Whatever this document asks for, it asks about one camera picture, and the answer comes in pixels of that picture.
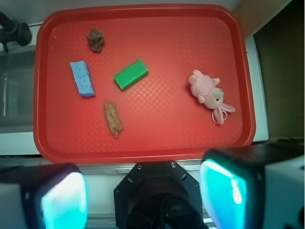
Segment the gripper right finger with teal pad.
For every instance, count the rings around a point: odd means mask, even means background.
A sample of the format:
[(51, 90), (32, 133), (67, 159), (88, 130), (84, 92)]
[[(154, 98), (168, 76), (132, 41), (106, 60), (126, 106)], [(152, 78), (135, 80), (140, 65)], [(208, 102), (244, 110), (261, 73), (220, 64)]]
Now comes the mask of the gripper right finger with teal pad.
[(219, 229), (302, 229), (303, 146), (208, 150), (200, 166), (203, 205)]

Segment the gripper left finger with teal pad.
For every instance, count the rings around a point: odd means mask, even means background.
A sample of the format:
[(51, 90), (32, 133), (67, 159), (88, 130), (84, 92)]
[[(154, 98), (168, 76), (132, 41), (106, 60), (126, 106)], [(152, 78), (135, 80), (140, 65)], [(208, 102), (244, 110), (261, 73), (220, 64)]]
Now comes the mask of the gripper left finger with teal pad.
[(88, 211), (87, 180), (76, 165), (0, 167), (2, 229), (83, 229)]

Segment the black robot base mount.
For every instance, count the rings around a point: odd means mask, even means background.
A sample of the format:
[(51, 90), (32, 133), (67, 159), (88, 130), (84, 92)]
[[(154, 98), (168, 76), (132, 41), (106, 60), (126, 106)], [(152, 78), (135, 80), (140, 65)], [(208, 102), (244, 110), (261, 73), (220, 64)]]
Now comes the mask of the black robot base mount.
[(137, 163), (113, 191), (119, 229), (206, 229), (199, 182), (176, 162)]

